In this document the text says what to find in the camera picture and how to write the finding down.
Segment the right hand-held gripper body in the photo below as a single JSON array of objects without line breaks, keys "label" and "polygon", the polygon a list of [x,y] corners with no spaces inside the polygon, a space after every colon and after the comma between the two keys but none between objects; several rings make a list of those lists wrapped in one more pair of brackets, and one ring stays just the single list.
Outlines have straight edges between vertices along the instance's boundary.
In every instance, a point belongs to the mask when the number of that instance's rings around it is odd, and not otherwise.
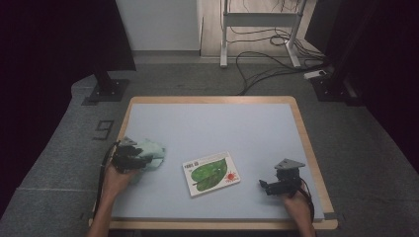
[{"label": "right hand-held gripper body", "polygon": [[281,161],[275,166],[278,181],[270,184],[269,190],[275,190],[276,195],[288,194],[293,197],[301,186],[301,167],[304,167],[303,163],[291,159]]}]

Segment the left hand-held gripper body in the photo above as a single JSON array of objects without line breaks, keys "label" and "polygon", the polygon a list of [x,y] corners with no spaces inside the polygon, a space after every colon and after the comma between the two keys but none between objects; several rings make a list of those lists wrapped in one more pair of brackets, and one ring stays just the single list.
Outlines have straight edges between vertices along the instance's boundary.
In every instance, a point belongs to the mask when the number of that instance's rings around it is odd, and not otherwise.
[{"label": "left hand-held gripper body", "polygon": [[136,145],[137,143],[127,136],[118,142],[113,153],[112,164],[119,173],[127,173],[129,170],[140,168],[137,155],[133,154],[134,147],[137,148]]}]

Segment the light green cloth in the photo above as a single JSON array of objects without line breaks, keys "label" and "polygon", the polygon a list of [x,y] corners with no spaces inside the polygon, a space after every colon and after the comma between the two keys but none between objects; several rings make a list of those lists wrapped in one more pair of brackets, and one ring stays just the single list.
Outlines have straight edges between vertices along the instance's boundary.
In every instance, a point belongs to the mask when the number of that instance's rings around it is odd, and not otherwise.
[{"label": "light green cloth", "polygon": [[152,156],[153,160],[151,163],[145,164],[143,168],[140,168],[139,172],[129,182],[131,185],[137,184],[145,172],[155,171],[164,161],[166,155],[166,149],[162,144],[149,139],[142,140],[136,147],[143,149],[143,152],[137,155],[137,159]]}]

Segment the white picture book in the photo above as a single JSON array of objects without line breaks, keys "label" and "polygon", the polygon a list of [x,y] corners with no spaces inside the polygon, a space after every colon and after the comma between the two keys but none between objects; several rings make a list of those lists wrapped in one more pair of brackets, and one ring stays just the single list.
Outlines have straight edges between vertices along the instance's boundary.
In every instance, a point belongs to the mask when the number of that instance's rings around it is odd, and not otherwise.
[{"label": "white picture book", "polygon": [[227,151],[185,162],[182,167],[192,198],[241,181],[233,159]]}]

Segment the person's left hand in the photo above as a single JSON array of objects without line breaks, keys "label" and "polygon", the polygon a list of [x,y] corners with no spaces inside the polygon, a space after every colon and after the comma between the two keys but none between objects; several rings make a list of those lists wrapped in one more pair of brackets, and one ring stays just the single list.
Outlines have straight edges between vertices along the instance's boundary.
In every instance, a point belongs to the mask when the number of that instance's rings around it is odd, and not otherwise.
[{"label": "person's left hand", "polygon": [[106,169],[102,196],[115,198],[127,187],[128,183],[136,174],[137,170],[130,170],[127,173],[121,174],[114,165],[110,164]]}]

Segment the person's right hand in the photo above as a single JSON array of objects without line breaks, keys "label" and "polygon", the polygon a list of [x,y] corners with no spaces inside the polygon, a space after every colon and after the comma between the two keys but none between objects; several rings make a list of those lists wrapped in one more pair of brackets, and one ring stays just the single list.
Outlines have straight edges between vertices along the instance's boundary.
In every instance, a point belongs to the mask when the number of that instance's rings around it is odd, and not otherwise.
[{"label": "person's right hand", "polygon": [[282,196],[284,206],[289,216],[296,224],[310,224],[311,212],[306,197],[300,191],[297,191],[293,197]]}]

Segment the black stand with square base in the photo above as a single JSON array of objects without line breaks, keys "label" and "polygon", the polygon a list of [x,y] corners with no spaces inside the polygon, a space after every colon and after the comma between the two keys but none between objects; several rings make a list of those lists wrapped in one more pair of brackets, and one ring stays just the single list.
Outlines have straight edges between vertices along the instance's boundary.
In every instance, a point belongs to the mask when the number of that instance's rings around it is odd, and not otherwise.
[{"label": "black stand with square base", "polygon": [[127,79],[112,79],[107,71],[96,71],[97,84],[84,99],[83,106],[96,106],[99,102],[120,102],[129,84]]}]

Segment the wooden table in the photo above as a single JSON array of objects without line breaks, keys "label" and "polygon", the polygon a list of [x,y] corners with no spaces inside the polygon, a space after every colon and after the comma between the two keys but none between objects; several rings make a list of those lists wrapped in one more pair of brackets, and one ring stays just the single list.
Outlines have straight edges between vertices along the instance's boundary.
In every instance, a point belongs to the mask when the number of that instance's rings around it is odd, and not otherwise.
[{"label": "wooden table", "polygon": [[[325,188],[319,171],[315,155],[302,121],[297,103],[290,96],[247,96],[247,97],[134,97],[130,100],[123,125],[121,136],[125,131],[130,112],[137,104],[287,104],[290,106],[302,147],[307,157],[304,167],[300,170],[301,177],[307,182],[313,196],[315,206],[314,226],[318,230],[332,230],[337,227],[338,221],[325,220],[325,212],[334,212],[333,206]],[[285,230],[293,228],[290,219],[286,220],[204,220],[192,221],[182,219],[119,219],[112,214],[110,224],[113,229],[185,229],[185,230]]]}]

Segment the black stand with long base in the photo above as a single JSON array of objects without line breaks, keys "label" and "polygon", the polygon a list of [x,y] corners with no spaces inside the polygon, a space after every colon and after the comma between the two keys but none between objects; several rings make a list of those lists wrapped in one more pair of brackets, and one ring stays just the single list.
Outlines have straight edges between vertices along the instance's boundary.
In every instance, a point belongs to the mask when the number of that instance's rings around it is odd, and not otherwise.
[{"label": "black stand with long base", "polygon": [[305,39],[326,56],[333,71],[311,80],[317,100],[345,102],[350,95],[344,84],[349,58],[359,38],[363,17],[361,0],[317,0]]}]

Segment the white power strip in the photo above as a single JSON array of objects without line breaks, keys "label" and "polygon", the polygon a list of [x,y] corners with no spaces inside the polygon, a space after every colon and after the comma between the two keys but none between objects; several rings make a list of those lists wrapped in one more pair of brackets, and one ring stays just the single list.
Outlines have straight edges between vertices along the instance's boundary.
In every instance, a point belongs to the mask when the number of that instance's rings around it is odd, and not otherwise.
[{"label": "white power strip", "polygon": [[326,74],[327,74],[327,72],[324,71],[324,70],[316,70],[316,71],[311,71],[311,72],[304,73],[303,78],[306,79],[306,80],[309,80],[309,79],[312,79],[312,78],[325,76]]}]

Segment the wide black curtain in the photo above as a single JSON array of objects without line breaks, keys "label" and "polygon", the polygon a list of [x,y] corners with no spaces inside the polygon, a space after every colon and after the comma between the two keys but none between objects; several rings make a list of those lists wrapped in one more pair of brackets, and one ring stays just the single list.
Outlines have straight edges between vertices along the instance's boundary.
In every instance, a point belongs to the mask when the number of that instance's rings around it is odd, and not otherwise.
[{"label": "wide black curtain", "polygon": [[0,0],[0,217],[72,85],[97,69],[134,67],[117,0]]}]

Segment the narrow black curtain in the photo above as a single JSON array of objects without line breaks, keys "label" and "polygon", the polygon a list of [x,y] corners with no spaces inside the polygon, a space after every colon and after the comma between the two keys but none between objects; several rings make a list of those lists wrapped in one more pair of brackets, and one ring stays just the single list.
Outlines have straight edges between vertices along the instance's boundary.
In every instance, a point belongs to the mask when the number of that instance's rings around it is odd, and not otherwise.
[{"label": "narrow black curtain", "polygon": [[419,0],[361,0],[359,38],[344,81],[419,172]]}]

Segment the white desk frame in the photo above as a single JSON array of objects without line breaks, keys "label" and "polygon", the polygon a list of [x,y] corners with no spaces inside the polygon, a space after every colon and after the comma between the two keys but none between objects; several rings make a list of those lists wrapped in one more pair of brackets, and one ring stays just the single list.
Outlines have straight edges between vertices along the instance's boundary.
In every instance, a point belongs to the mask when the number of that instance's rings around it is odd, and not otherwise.
[{"label": "white desk frame", "polygon": [[291,28],[290,39],[285,48],[294,68],[301,68],[294,45],[303,17],[307,0],[300,0],[295,12],[290,13],[230,13],[228,0],[221,0],[222,39],[220,47],[220,67],[227,67],[227,28],[228,27],[280,27]]}]

